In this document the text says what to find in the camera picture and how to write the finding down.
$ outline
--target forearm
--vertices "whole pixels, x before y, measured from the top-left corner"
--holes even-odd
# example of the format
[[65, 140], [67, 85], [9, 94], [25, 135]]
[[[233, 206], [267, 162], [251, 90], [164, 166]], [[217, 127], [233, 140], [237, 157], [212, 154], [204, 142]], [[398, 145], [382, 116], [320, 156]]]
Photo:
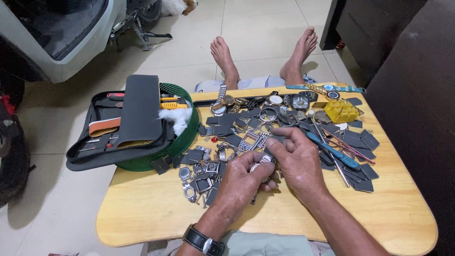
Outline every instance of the forearm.
[[390, 254], [330, 194], [307, 205], [337, 256]]
[[[209, 207], [202, 215], [194, 228], [205, 236], [219, 241], [229, 226], [229, 220], [224, 216], [223, 210], [217, 207]], [[203, 256], [204, 254], [187, 242], [183, 242], [176, 256]]]

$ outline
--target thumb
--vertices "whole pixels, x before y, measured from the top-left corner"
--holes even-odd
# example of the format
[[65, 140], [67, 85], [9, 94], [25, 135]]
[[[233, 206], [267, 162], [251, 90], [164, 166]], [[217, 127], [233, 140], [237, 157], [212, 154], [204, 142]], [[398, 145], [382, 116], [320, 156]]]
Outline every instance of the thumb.
[[283, 161], [289, 154], [286, 147], [275, 138], [267, 138], [265, 141], [266, 150], [268, 150], [278, 161]]
[[250, 171], [248, 175], [254, 177], [259, 183], [266, 181], [270, 175], [272, 175], [275, 170], [275, 164], [272, 162], [262, 163], [254, 168], [253, 171]]

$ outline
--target black leather watch strap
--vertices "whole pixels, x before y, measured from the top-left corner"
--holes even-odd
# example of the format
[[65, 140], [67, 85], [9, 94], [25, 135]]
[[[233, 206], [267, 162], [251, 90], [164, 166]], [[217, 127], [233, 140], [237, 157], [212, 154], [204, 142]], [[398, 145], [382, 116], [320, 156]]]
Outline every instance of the black leather watch strap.
[[224, 243], [206, 237], [194, 228], [194, 224], [188, 226], [183, 240], [208, 256], [221, 256], [224, 252]]

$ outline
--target dark wooden cabinet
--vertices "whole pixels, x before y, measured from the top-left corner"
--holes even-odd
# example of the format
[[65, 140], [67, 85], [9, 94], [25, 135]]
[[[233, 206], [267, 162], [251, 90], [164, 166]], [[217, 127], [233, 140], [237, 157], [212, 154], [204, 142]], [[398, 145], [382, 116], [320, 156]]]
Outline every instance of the dark wooden cabinet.
[[332, 50], [342, 38], [368, 86], [403, 29], [427, 0], [333, 0], [321, 38]]

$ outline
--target screw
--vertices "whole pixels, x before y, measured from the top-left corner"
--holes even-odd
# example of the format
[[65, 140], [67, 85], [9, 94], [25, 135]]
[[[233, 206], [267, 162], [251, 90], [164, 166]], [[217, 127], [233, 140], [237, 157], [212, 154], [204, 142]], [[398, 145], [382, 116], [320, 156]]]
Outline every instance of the screw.
[[207, 205], [205, 204], [205, 196], [202, 195], [202, 208], [205, 209], [207, 208]]

